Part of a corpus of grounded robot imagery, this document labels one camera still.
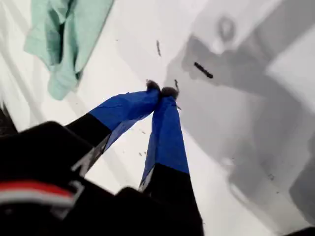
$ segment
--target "red stripe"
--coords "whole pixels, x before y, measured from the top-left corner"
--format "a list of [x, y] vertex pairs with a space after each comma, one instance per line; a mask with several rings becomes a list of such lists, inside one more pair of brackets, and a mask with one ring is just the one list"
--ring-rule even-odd
[[71, 197], [73, 194], [63, 188], [60, 188], [53, 184], [33, 181], [33, 180], [22, 180], [22, 181], [8, 181], [0, 183], [0, 191], [4, 190], [39, 190], [46, 193], [53, 193], [66, 197]]

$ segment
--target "debris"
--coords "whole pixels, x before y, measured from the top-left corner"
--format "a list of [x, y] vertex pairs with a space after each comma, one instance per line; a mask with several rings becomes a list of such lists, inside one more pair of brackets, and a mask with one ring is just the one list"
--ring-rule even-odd
[[212, 79], [213, 75], [211, 73], [209, 73], [205, 68], [203, 68], [202, 65], [198, 64], [198, 63], [194, 63], [194, 66], [196, 66], [202, 73], [204, 73], [205, 76], [207, 76], [208, 78]]
[[157, 40], [157, 53], [161, 57], [161, 50], [159, 48], [159, 41]]
[[175, 87], [177, 89], [177, 92], [179, 92], [178, 81], [176, 79], [174, 81], [175, 81]]
[[269, 175], [268, 175], [268, 178], [269, 178], [271, 181], [273, 181], [273, 180], [275, 179], [274, 175], [272, 175], [272, 174], [269, 174]]

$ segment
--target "white floor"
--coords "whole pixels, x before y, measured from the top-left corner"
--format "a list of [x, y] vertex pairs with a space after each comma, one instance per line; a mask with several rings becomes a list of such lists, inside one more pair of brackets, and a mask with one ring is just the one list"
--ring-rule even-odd
[[[24, 130], [67, 124], [113, 95], [144, 90], [146, 79], [161, 87], [176, 79], [206, 235], [290, 233], [308, 225], [288, 190], [312, 156], [313, 2], [116, 0], [77, 91], [59, 102], [45, 66], [23, 52], [30, 0], [0, 0], [0, 96]], [[151, 118], [136, 124], [87, 178], [114, 193], [137, 188], [150, 131]]]

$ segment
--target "white stripe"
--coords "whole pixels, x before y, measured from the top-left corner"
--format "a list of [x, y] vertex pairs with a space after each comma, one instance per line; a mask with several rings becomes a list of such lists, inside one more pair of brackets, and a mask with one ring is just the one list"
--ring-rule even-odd
[[0, 192], [0, 205], [25, 202], [59, 205], [64, 207], [71, 207], [74, 205], [74, 199], [72, 197], [65, 197], [57, 194], [47, 194], [28, 190], [9, 190]]

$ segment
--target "mint green towel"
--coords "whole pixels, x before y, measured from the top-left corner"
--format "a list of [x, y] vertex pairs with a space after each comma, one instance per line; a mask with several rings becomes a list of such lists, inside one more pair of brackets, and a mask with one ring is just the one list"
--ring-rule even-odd
[[78, 83], [114, 0], [32, 0], [24, 50], [51, 71], [49, 93], [62, 100]]

